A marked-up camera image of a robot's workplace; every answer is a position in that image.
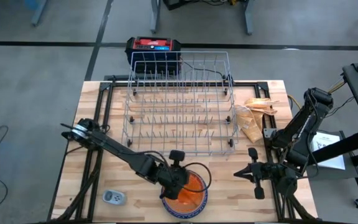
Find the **white paper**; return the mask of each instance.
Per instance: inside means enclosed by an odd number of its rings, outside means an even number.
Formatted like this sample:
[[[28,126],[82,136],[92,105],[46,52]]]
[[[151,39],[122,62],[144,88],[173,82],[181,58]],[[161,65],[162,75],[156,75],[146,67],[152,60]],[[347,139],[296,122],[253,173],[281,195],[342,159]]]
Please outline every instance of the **white paper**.
[[[317,132],[317,134],[314,136],[311,142],[311,150],[317,151],[330,144],[334,144],[335,142],[338,142],[340,140],[341,138],[339,136]],[[327,161],[319,162],[318,165],[322,167],[330,167],[330,168],[345,170],[343,155],[337,156]]]

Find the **wooden tabletop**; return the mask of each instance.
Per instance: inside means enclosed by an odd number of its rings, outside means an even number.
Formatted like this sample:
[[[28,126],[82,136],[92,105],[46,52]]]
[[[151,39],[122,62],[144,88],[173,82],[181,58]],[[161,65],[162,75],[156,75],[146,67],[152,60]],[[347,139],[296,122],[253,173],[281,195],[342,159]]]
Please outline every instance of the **wooden tabletop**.
[[[284,128],[292,119],[290,106],[282,80],[269,80],[270,97],[274,101],[273,108],[277,110],[275,120],[277,128]],[[93,118],[100,82],[84,82],[81,98],[75,116],[75,123],[81,118]],[[114,88],[109,116],[111,127],[108,135],[121,140],[124,119],[124,105],[127,88]],[[235,104],[243,104],[248,98],[255,97],[252,87],[234,87]],[[71,142],[68,151],[78,147]],[[212,184],[208,189],[208,202],[205,209],[188,222],[273,222],[277,221],[274,199],[270,181],[263,181],[265,199],[254,197],[255,185],[248,180],[233,176],[233,173],[243,169],[249,162],[247,149],[254,147],[258,151],[259,160],[267,161],[263,140],[252,144],[245,134],[239,132],[236,151],[228,156],[187,156],[183,164],[202,162],[212,173]],[[58,184],[57,196],[53,207],[52,218],[57,218],[69,206],[71,200],[80,189],[86,149],[80,149],[66,156],[62,175]],[[193,171],[199,173],[204,181],[208,181],[205,170],[194,166]],[[102,194],[107,189],[124,192],[127,202],[123,206],[111,205],[102,200]],[[170,215],[163,207],[160,195],[161,186],[153,185],[134,174],[129,166],[112,154],[105,152],[101,165],[98,185],[98,196],[94,208],[94,222],[183,222]],[[90,192],[88,192],[83,215],[88,211]],[[298,181],[295,196],[306,210],[317,216],[308,179]]]

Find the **dish rack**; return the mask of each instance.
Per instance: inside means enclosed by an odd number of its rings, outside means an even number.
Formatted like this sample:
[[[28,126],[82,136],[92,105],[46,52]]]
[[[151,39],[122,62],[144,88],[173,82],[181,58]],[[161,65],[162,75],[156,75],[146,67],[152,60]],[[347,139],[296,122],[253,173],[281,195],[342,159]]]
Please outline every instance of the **dish rack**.
[[[188,156],[234,152],[238,128],[229,71],[227,52],[134,52],[121,142],[165,156],[173,149]]]

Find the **concrete floor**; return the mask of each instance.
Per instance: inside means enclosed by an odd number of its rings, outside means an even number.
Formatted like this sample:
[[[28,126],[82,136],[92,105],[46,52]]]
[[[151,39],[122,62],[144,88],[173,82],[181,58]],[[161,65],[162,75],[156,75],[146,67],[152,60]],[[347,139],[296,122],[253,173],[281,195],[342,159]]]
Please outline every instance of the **concrete floor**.
[[[149,14],[143,10],[149,10],[149,2],[133,1],[138,4],[113,2],[103,41],[150,36]],[[106,2],[50,0],[41,25],[34,28],[30,26],[32,11],[21,1],[0,1],[0,40],[93,42]],[[198,13],[205,9],[207,13]],[[177,11],[168,12],[165,6],[161,10],[161,29],[156,35],[187,43],[358,45],[355,0],[346,4],[340,0],[256,1],[251,37],[244,34],[238,6],[191,4]],[[214,26],[206,26],[205,21]],[[235,79],[284,80],[287,92],[300,102],[307,88],[329,88],[339,78],[342,66],[358,62],[358,51],[225,51]],[[9,126],[0,146],[0,179],[9,187],[0,206],[0,223],[46,219],[66,146],[59,123],[73,121],[91,53],[92,48],[87,47],[0,46],[0,125]],[[101,48],[92,80],[128,74],[128,70],[124,49]],[[334,94],[335,105],[350,96],[347,86],[341,88]],[[356,103],[325,119],[321,129],[343,130],[346,135],[357,132]],[[358,223],[358,209],[352,204],[358,198],[358,188],[353,179],[311,180],[311,189],[320,218]],[[3,193],[0,185],[0,199]]]

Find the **blue rim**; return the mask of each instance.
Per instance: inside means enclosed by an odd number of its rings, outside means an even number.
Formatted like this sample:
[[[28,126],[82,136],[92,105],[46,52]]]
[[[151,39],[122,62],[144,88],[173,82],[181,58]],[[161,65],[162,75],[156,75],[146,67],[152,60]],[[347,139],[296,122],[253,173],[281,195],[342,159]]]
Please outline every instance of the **blue rim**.
[[[204,180],[200,177],[200,175],[198,175],[197,173],[195,173],[193,171],[190,171],[190,172],[193,173],[194,175],[196,175],[202,181],[203,187],[205,188],[206,184],[205,184]],[[208,201],[208,190],[205,191],[205,196],[204,196],[203,202],[194,212],[190,212],[190,213],[176,212],[169,207],[169,205],[166,203],[164,198],[162,199],[162,204],[163,204],[164,208],[174,217],[186,219],[186,218],[193,218],[196,215],[200,214],[204,210],[207,201]]]

